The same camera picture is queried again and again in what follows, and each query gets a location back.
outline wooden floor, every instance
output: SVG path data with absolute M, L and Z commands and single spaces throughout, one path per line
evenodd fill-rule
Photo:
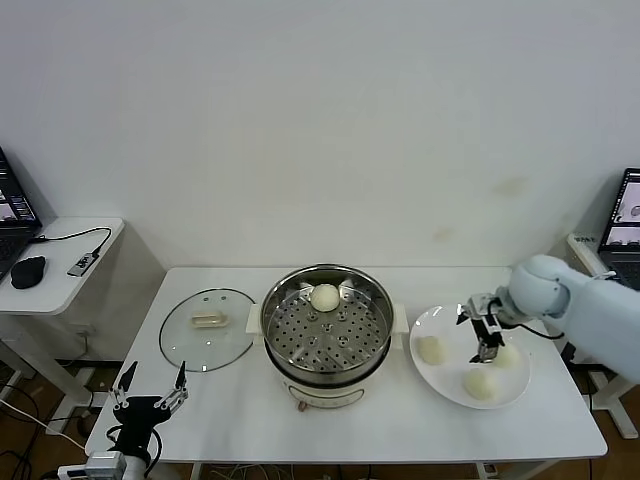
M 96 372 L 89 384 L 94 390 L 107 390 L 113 383 L 117 374 L 116 370 L 100 369 Z M 582 375 L 575 377 L 580 389 L 586 392 L 586 381 Z M 31 395 L 37 402 L 40 417 L 49 417 L 53 409 L 61 400 L 62 395 L 58 390 L 42 377 L 37 376 L 33 380 L 23 381 L 20 384 L 26 393 Z M 34 407 L 30 401 L 19 393 L 14 393 L 9 401 L 33 414 Z M 627 407 L 631 418 L 635 424 L 640 426 L 640 389 L 636 388 L 629 392 L 623 403 Z M 610 417 L 605 412 L 595 412 L 595 418 L 602 430 L 609 453 L 602 458 L 592 462 L 592 478 L 594 480 L 636 480 L 640 479 L 640 440 L 623 440 Z M 95 415 L 90 415 L 82 420 L 86 428 L 91 428 L 95 422 Z M 65 433 L 73 439 L 83 444 L 85 439 L 78 433 L 78 419 L 69 422 Z M 9 450 L 22 454 L 27 448 L 35 427 L 30 423 L 18 422 L 7 415 L 0 414 L 0 452 Z M 10 480 L 18 462 L 11 454 L 0 453 L 0 480 Z M 50 470 L 56 469 L 59 465 L 74 463 L 84 463 L 86 457 L 84 452 L 67 442 L 61 437 L 44 435 L 42 431 L 38 434 L 33 450 L 30 455 L 30 462 L 33 471 L 30 477 L 21 477 L 17 472 L 13 479 L 33 479 L 38 480 L 40 476 Z M 190 465 L 176 465 L 175 468 L 182 478 L 188 479 Z M 207 466 L 203 468 L 201 479 L 222 479 L 233 473 L 234 478 L 243 478 L 243 470 L 246 479 L 263 480 L 265 475 L 270 480 L 290 480 L 290 465 L 265 466 L 265 470 L 259 467 L 247 469 L 236 469 L 229 466 Z M 369 475 L 368 465 L 296 465 L 294 468 L 295 480 L 322 479 L 323 475 L 328 475 L 331 479 L 338 480 L 358 480 L 367 478 Z M 371 467 L 372 479 L 464 479 L 476 478 L 473 465 L 373 465 Z M 560 462 L 547 471 L 540 474 L 539 480 L 588 480 L 589 462 L 587 460 L 573 460 Z

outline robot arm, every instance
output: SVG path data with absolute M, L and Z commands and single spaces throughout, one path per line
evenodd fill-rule
M 107 452 L 92 452 L 83 465 L 68 465 L 58 469 L 60 480 L 144 480 L 155 465 L 147 451 L 152 435 L 160 437 L 155 427 L 166 422 L 189 397 L 185 363 L 178 372 L 175 386 L 164 396 L 127 397 L 138 362 L 122 374 L 115 388 L 113 415 L 120 425 L 112 427 L 107 437 L 115 445 Z M 117 438 L 111 433 L 119 432 Z
M 557 258 L 526 260 L 513 270 L 507 288 L 471 297 L 460 313 L 459 321 L 474 322 L 480 341 L 472 361 L 495 358 L 500 328 L 539 318 L 603 365 L 640 383 L 640 293 L 583 275 Z

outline computer mouse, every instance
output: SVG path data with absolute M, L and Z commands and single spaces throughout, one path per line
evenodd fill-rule
M 19 290 L 31 288 L 40 283 L 44 275 L 44 257 L 31 257 L 20 260 L 11 269 L 11 285 Z

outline laptop screen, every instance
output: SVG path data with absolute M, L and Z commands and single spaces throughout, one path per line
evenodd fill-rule
M 600 249 L 640 250 L 640 169 L 625 170 Z
M 39 225 L 35 212 L 0 149 L 0 227 Z

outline glass lid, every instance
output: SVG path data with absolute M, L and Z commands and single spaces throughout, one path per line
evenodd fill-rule
M 169 313 L 160 329 L 160 350 L 190 372 L 208 372 L 229 365 L 253 342 L 246 333 L 254 301 L 242 292 L 211 289 L 196 293 Z

